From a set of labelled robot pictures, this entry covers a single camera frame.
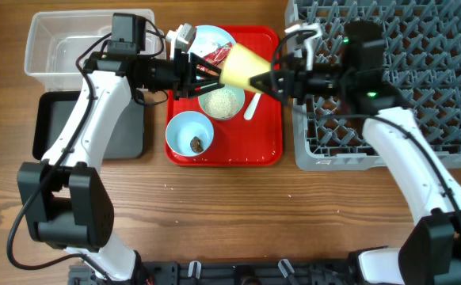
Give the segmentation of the light blue bowl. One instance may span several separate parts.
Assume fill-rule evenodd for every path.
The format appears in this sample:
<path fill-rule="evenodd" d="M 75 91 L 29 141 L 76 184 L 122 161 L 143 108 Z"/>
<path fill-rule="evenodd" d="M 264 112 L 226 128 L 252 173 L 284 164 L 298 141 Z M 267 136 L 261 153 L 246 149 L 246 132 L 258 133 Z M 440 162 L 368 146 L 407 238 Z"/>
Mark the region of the light blue bowl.
<path fill-rule="evenodd" d="M 175 115 L 166 127 L 166 142 L 168 147 L 183 157 L 195 157 L 190 148 L 190 141 L 197 136 L 202 141 L 204 151 L 208 150 L 215 137 L 211 121 L 202 113 L 186 111 Z"/>

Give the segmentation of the brown food scrap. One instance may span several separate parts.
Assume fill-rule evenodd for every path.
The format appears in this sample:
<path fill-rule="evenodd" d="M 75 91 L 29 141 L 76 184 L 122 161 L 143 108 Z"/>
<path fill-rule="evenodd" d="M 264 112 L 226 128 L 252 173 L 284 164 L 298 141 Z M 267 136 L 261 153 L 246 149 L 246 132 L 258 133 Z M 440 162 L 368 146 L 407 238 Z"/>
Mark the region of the brown food scrap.
<path fill-rule="evenodd" d="M 197 136 L 194 136 L 190 141 L 190 148 L 195 154 L 200 154 L 204 151 L 202 141 Z"/>

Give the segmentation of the mint green bowl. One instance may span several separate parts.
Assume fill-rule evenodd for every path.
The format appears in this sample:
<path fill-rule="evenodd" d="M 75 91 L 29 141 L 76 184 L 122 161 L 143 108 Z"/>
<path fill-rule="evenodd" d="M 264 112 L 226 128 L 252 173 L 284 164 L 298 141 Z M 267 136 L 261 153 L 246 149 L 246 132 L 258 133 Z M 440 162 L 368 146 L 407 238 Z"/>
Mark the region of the mint green bowl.
<path fill-rule="evenodd" d="M 243 89 L 230 85 L 198 97 L 202 111 L 215 120 L 229 120 L 242 109 L 246 99 Z"/>

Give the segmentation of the yellow cup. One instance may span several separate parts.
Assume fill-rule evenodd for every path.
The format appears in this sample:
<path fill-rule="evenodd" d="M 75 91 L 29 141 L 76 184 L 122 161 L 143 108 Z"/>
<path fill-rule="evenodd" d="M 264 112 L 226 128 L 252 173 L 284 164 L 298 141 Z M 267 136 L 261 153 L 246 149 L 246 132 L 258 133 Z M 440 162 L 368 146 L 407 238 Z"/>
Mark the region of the yellow cup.
<path fill-rule="evenodd" d="M 251 86 L 250 79 L 256 75 L 271 70 L 271 64 L 242 44 L 234 45 L 224 63 L 219 75 L 219 82 L 253 93 L 259 89 Z"/>

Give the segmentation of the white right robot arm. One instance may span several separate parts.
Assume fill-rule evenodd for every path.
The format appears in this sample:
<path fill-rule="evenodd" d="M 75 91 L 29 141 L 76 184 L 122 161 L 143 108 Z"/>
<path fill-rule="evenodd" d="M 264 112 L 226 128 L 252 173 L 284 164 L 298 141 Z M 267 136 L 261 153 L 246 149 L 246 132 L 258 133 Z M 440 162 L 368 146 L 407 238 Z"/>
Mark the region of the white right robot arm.
<path fill-rule="evenodd" d="M 281 103 L 308 95 L 336 95 L 347 120 L 363 123 L 362 135 L 384 160 L 413 218 L 398 248 L 363 249 L 349 255 L 347 284 L 461 284 L 461 186 L 429 146 L 399 90 L 383 80 L 385 41 L 371 21 L 345 26 L 342 61 L 317 64 L 273 57 L 253 61 L 234 45 L 222 67 L 198 56 L 189 60 L 186 97 L 223 86 L 266 93 Z"/>

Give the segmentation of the red snack wrapper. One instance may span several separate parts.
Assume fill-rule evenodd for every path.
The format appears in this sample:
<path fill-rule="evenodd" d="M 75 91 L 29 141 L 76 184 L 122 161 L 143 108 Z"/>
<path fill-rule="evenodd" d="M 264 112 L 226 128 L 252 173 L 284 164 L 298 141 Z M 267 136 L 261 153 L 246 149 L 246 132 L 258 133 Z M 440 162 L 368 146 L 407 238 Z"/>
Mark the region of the red snack wrapper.
<path fill-rule="evenodd" d="M 222 47 L 218 47 L 215 51 L 203 56 L 202 59 L 213 66 L 221 68 L 233 46 L 232 42 L 227 42 Z"/>

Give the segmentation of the white plastic spoon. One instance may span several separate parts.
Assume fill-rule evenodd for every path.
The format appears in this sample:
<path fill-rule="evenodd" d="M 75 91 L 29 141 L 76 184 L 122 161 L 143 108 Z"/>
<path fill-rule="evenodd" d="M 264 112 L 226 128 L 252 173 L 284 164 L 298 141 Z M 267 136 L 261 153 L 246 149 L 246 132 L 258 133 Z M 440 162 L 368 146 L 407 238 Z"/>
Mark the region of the white plastic spoon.
<path fill-rule="evenodd" d="M 257 110 L 257 106 L 258 106 L 260 99 L 261 99 L 261 93 L 255 93 L 247 109 L 245 110 L 243 114 L 243 118 L 245 120 L 252 120 L 253 115 Z"/>

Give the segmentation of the light blue plate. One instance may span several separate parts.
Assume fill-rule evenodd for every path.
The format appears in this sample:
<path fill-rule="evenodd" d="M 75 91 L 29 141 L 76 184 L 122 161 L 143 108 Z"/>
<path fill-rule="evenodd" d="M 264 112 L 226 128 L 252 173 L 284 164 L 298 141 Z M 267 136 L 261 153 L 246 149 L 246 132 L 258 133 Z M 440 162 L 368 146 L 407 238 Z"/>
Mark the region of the light blue plate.
<path fill-rule="evenodd" d="M 196 26 L 196 38 L 188 53 L 203 58 L 228 43 L 234 45 L 236 40 L 224 29 L 214 25 L 198 25 Z"/>

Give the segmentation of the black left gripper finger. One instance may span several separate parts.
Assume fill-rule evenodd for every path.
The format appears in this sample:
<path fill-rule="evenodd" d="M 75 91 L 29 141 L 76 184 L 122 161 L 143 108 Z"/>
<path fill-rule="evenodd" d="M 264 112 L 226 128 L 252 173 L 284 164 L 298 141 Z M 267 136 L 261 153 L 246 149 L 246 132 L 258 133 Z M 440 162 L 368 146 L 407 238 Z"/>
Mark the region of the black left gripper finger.
<path fill-rule="evenodd" d="M 194 81 L 186 82 L 182 87 L 182 97 L 186 99 L 193 99 L 223 88 L 223 84 L 219 82 L 218 78 L 201 78 Z"/>
<path fill-rule="evenodd" d="M 222 70 L 194 53 L 184 53 L 184 76 L 220 76 Z"/>

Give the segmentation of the white rice pile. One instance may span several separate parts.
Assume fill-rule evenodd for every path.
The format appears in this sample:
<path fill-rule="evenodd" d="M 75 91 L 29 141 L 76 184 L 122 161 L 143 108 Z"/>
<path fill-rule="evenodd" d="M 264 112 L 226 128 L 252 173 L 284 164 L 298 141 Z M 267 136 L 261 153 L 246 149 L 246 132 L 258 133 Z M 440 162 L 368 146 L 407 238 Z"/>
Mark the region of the white rice pile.
<path fill-rule="evenodd" d="M 227 119 L 239 110 L 238 98 L 227 89 L 218 89 L 206 96 L 204 109 L 209 116 L 216 119 Z"/>

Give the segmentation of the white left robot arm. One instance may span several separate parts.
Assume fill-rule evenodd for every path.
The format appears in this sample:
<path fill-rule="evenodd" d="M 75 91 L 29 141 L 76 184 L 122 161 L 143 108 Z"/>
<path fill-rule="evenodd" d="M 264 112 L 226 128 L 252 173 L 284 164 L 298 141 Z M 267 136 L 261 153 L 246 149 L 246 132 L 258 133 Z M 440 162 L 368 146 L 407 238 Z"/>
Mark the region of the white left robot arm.
<path fill-rule="evenodd" d="M 17 227 L 25 220 L 34 241 L 83 260 L 108 283 L 147 284 L 151 277 L 140 255 L 112 230 L 114 208 L 99 175 L 104 152 L 137 89 L 192 99 L 221 87 L 222 71 L 181 50 L 173 59 L 95 51 L 78 69 L 82 90 L 58 141 L 41 161 L 25 162 L 18 171 L 23 207 L 8 237 L 7 257 L 16 268 L 28 269 L 13 255 Z"/>

